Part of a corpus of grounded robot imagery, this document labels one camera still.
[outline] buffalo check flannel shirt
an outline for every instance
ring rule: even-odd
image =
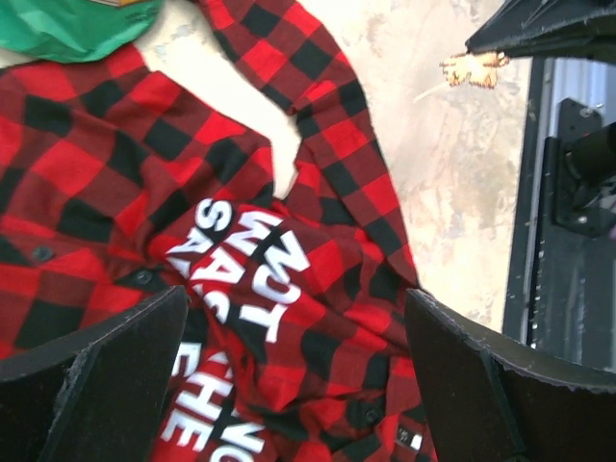
[[[296,117],[292,190],[272,196],[266,139],[132,45],[5,69],[0,358],[181,284],[152,460],[435,460],[401,309],[417,276],[357,77],[294,0],[198,5]]]

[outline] marble surface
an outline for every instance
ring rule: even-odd
[[[300,0],[355,67],[391,169],[423,284],[500,330],[526,112],[528,61],[500,71],[495,90],[451,89],[438,63],[501,0]],[[148,65],[269,137],[276,194],[294,178],[299,138],[216,45],[195,6],[166,0],[138,40]],[[27,58],[0,50],[0,65]]]

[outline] black mount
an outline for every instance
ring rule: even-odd
[[[545,151],[556,156],[553,223],[597,238],[616,224],[616,216],[601,207],[603,190],[616,175],[616,123],[603,127],[601,114],[567,98],[560,103],[556,140]]]

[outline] black button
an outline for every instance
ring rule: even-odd
[[[47,262],[54,258],[54,251],[51,247],[41,245],[32,251],[32,258],[40,262]]]
[[[145,286],[149,284],[152,280],[152,271],[148,271],[147,269],[142,269],[135,275],[135,280],[138,284]]]
[[[366,422],[370,425],[376,424],[381,420],[381,414],[376,409],[369,409],[366,411]]]

